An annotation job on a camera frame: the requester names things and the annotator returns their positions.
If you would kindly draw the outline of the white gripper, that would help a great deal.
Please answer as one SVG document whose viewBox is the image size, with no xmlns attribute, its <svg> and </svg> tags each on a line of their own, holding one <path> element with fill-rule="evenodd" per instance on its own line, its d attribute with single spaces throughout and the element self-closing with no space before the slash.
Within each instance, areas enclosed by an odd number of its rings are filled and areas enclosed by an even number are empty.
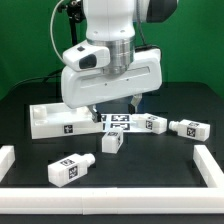
<svg viewBox="0 0 224 224">
<path fill-rule="evenodd" d="M 105 74 L 110 62 L 109 49 L 78 44 L 63 53 L 66 64 L 61 76 L 63 102 L 72 109 L 90 105 L 88 109 L 95 123 L 101 121 L 101 114 L 94 104 L 134 95 L 131 105 L 137 107 L 141 93 L 157 90 L 162 84 L 160 59 L 159 49 L 137 52 L 123 74 Z"/>
</svg>

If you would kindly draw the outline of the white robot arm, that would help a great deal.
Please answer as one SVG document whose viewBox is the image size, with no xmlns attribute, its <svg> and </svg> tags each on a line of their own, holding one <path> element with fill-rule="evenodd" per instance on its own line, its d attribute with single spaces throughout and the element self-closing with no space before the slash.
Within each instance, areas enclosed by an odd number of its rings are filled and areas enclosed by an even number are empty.
<svg viewBox="0 0 224 224">
<path fill-rule="evenodd" d="M 95 105 L 131 96 L 135 111 L 141 94 L 161 86 L 161 50 L 135 46 L 134 23 L 163 22 L 178 0 L 83 0 L 86 40 L 63 53 L 63 102 L 70 108 L 88 107 L 101 120 Z"/>
</svg>

